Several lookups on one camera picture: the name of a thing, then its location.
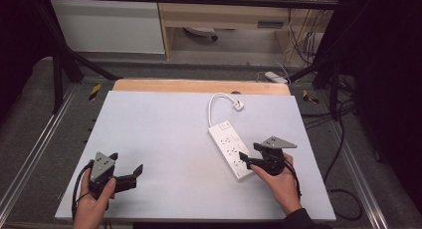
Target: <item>hand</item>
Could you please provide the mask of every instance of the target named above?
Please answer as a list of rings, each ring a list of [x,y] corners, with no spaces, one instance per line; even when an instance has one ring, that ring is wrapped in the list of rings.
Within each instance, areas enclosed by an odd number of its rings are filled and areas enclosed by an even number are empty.
[[[75,229],[98,229],[105,216],[108,200],[113,198],[115,188],[115,178],[112,178],[106,184],[98,200],[95,200],[89,193],[89,183],[91,169],[87,169],[82,178],[80,196],[77,214],[75,216]]]
[[[293,158],[286,153],[284,153],[284,156],[293,165]],[[296,190],[295,178],[287,168],[283,169],[282,173],[277,176],[268,174],[264,169],[256,165],[251,165],[251,168],[270,186],[276,201],[282,206],[286,215],[302,208]]]

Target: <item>white table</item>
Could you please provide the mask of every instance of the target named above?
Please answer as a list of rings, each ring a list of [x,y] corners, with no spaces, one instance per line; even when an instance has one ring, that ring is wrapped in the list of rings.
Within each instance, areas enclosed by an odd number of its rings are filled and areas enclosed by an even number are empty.
[[[96,126],[57,211],[71,220],[76,177],[97,151],[118,152],[115,176],[141,163],[137,187],[110,201],[107,219],[124,221],[279,220],[284,212],[255,174],[238,182],[208,133],[207,107],[213,94],[109,92]],[[215,99],[213,123],[229,120],[254,156],[253,142],[278,136],[298,145],[285,149],[295,159],[302,203],[310,217],[335,220],[294,97],[239,95],[236,112]]]

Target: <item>power strip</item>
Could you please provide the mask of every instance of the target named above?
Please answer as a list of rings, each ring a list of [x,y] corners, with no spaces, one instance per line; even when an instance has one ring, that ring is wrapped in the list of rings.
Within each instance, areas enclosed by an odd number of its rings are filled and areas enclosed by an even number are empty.
[[[248,156],[251,155],[251,152],[228,121],[211,126],[208,131],[211,133],[215,143],[217,143],[221,153],[223,153],[237,180],[252,173],[246,167],[246,163],[239,157],[239,151]]]
[[[285,80],[283,77],[275,74],[274,72],[267,72],[266,74],[264,74],[264,76],[275,83],[281,83],[281,84],[285,84],[287,82],[287,80]]]

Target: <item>sleeve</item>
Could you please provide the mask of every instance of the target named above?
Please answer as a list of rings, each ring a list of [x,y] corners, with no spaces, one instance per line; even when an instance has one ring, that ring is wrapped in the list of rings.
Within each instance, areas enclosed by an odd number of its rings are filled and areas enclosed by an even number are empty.
[[[292,212],[283,220],[286,229],[330,229],[325,224],[315,224],[305,208]]]

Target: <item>wall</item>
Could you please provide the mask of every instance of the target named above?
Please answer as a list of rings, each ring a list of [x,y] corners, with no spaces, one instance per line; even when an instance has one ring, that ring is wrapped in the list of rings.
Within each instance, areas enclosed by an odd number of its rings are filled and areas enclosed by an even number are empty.
[[[164,54],[157,4],[52,0],[77,52]]]

